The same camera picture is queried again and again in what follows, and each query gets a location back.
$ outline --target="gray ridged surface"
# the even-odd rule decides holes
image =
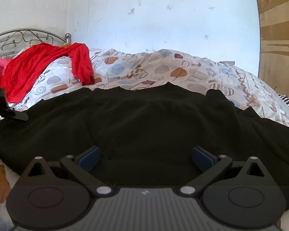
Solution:
[[[25,231],[15,228],[14,231]],[[198,202],[177,196],[171,188],[122,188],[100,198],[89,213],[64,231],[231,231],[205,215]],[[275,226],[263,231],[278,231]]]

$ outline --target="black clamp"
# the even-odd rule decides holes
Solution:
[[[12,118],[21,121],[27,121],[28,115],[26,112],[16,111],[14,108],[9,107],[6,101],[5,89],[0,88],[0,116],[3,118]]]
[[[59,162],[35,157],[7,199],[15,231],[279,230],[285,198],[257,157],[233,162],[194,147],[203,173],[173,188],[105,185],[88,173],[100,157],[96,146]]]

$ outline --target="red cloth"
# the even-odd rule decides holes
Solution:
[[[7,101],[21,102],[45,68],[62,56],[72,59],[73,75],[82,85],[94,84],[89,50],[85,44],[74,43],[63,48],[40,43],[27,49],[7,65],[0,79],[0,87],[5,88]]]

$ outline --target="blue pad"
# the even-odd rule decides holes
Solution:
[[[218,162],[218,158],[201,147],[193,147],[192,161],[204,173]]]
[[[83,170],[90,172],[101,159],[101,150],[96,147],[81,158],[79,158],[77,165]]]

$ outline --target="metal screw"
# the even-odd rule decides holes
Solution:
[[[190,194],[194,193],[196,191],[196,189],[191,187],[191,186],[184,186],[180,189],[180,191],[183,194],[190,195]]]
[[[101,186],[101,187],[98,187],[96,191],[101,195],[106,195],[111,192],[111,188],[107,186]]]

